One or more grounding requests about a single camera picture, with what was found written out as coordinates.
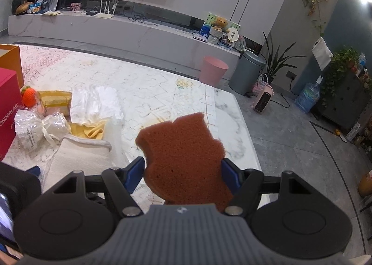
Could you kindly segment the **pink space heater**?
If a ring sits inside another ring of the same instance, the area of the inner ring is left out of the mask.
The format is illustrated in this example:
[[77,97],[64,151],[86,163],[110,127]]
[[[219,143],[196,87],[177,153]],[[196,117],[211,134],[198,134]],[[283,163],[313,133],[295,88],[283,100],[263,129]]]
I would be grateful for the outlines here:
[[253,109],[258,113],[262,113],[274,94],[272,86],[269,85],[269,78],[265,73],[260,74],[258,77],[253,86],[252,93],[256,96]]

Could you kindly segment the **yellow snack packet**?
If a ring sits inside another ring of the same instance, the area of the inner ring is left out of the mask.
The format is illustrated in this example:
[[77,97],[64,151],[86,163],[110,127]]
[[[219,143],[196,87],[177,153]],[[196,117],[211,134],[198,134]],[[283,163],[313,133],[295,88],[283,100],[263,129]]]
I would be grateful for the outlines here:
[[62,113],[65,117],[70,114],[72,93],[68,91],[38,91],[37,111],[43,116]]

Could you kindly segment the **orange knitted toy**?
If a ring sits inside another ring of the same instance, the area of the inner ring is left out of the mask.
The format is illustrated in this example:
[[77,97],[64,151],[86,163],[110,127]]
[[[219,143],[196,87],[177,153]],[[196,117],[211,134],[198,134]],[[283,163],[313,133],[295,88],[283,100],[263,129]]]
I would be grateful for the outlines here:
[[29,86],[21,89],[21,99],[24,106],[32,108],[37,104],[37,91]]

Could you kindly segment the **brown bear-shaped sponge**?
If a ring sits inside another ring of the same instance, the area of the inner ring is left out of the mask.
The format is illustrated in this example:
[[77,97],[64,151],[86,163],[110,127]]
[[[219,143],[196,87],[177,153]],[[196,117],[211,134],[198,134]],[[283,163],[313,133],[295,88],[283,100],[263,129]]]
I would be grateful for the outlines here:
[[214,204],[222,212],[233,195],[223,181],[225,150],[203,113],[142,129],[136,145],[146,159],[144,181],[167,205]]

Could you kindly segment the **teddy bear toy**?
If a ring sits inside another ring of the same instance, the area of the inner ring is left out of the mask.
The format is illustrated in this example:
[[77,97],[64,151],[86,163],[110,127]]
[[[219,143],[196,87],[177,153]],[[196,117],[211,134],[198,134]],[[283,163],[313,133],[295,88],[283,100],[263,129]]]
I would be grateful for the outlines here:
[[225,18],[217,16],[213,23],[213,29],[220,32],[225,32],[227,25],[228,21]]

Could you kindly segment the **pink waste bin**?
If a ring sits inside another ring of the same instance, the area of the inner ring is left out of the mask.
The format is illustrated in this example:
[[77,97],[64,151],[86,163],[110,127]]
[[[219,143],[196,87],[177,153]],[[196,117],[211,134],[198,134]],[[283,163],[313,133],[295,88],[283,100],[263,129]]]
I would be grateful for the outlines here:
[[199,80],[201,83],[216,87],[228,69],[229,66],[222,60],[212,56],[205,56]]

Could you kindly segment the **orange cardboard box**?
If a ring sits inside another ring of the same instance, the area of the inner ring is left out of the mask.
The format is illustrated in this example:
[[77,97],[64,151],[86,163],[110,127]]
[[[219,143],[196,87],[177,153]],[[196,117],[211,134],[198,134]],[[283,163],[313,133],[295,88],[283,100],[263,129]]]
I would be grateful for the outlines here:
[[15,71],[17,74],[19,88],[24,85],[23,71],[21,67],[20,47],[11,44],[0,45],[1,68]]

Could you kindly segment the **white wrapped gift bag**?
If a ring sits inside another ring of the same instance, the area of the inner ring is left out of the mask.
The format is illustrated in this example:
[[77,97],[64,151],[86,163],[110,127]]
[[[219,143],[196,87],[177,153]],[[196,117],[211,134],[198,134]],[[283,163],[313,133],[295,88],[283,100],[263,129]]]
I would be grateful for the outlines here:
[[32,110],[18,110],[14,117],[15,132],[23,148],[35,150],[45,139],[52,147],[71,133],[71,128],[62,113],[41,117]]

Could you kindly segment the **grey pedal trash can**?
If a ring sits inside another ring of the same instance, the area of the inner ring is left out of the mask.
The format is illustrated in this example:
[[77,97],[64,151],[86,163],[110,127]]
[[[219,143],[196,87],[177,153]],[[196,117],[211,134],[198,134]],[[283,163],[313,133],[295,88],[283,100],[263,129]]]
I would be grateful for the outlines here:
[[265,66],[266,60],[262,55],[246,51],[231,76],[229,87],[241,95],[251,92]]

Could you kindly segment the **yellow folded cloth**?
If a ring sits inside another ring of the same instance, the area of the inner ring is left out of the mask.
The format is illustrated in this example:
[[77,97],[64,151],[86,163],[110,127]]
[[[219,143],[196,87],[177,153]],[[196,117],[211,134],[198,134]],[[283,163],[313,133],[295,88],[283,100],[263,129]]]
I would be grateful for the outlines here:
[[105,121],[97,124],[74,124],[70,123],[71,134],[82,139],[102,140],[105,132]]

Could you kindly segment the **red lidded storage cube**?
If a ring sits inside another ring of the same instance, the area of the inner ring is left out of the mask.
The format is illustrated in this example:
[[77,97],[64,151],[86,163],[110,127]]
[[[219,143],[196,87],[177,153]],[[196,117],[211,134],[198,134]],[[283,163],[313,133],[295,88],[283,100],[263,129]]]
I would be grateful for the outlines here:
[[0,71],[0,157],[3,160],[16,136],[14,118],[22,101],[16,72],[5,68]]

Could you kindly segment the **tall green floor plant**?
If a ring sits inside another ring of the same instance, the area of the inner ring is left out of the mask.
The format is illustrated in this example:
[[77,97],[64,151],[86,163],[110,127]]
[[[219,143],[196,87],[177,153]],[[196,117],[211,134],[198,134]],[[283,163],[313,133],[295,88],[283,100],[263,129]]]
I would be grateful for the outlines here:
[[276,76],[276,74],[283,68],[296,68],[295,65],[288,64],[290,59],[299,59],[305,58],[305,55],[294,55],[289,54],[289,51],[296,45],[296,43],[292,43],[289,47],[285,49],[281,49],[281,46],[278,45],[276,49],[274,48],[274,43],[272,36],[264,35],[264,46],[267,49],[265,54],[261,53],[263,58],[266,61],[266,67],[264,74],[267,76],[268,83],[271,84]]

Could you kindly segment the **white wifi router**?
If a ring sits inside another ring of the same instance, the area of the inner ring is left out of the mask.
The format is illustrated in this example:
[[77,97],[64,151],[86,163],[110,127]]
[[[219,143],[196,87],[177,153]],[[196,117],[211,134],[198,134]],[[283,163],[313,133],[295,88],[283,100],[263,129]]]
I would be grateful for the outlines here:
[[98,18],[113,18],[115,15],[115,10],[117,8],[118,1],[111,2],[105,1],[104,3],[100,2],[100,10],[99,12],[95,13],[94,16]]

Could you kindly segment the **blue water bottle jug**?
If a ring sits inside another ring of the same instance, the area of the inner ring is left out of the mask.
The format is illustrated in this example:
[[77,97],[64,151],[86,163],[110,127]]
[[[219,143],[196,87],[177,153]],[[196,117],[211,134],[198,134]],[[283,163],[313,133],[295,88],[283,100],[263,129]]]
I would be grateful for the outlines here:
[[319,76],[315,83],[308,83],[305,85],[301,93],[297,96],[294,103],[303,112],[309,113],[312,107],[320,98],[320,84],[323,80]]

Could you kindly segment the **white fluffy cloth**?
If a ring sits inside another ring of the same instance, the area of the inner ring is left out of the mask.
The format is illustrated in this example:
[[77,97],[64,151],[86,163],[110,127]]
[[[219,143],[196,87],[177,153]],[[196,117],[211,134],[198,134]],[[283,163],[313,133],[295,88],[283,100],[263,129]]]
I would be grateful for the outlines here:
[[73,88],[69,114],[71,122],[79,125],[93,125],[106,120],[124,123],[119,94],[108,86]]

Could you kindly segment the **white lace table cloth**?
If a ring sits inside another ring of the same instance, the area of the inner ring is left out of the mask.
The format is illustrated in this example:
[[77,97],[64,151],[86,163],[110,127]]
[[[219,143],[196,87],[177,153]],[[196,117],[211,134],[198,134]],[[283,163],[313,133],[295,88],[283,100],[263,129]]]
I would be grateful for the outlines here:
[[141,155],[135,139],[142,128],[202,112],[209,130],[239,168],[259,169],[252,138],[236,98],[190,78],[93,54],[20,46],[25,84],[38,91],[108,86],[117,90],[124,112],[122,150]]

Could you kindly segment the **white TV console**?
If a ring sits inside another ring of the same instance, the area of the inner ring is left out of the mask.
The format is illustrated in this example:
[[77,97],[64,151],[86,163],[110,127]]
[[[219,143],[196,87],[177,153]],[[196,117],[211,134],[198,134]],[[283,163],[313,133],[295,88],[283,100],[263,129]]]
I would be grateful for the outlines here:
[[131,22],[119,16],[99,18],[72,12],[56,16],[12,15],[8,18],[8,33],[111,47],[196,70],[202,67],[204,57],[212,56],[229,66],[226,79],[231,78],[240,57],[235,51],[195,39],[190,32],[156,23]]

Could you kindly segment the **cream oven mitt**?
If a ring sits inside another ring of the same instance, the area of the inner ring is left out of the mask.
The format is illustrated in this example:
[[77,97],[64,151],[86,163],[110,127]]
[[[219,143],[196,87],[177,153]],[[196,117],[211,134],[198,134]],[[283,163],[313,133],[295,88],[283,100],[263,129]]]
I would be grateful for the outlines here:
[[101,174],[113,166],[111,149],[111,144],[104,140],[66,135],[45,169],[42,191],[46,192],[73,171],[83,171],[87,176]]

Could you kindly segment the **dark grey cabinet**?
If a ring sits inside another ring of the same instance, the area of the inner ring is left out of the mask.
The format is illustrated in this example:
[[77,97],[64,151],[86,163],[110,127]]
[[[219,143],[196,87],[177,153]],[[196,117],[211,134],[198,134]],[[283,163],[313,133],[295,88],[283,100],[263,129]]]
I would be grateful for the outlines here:
[[349,132],[370,99],[369,90],[351,69],[333,63],[325,68],[320,98],[310,112],[339,130]]

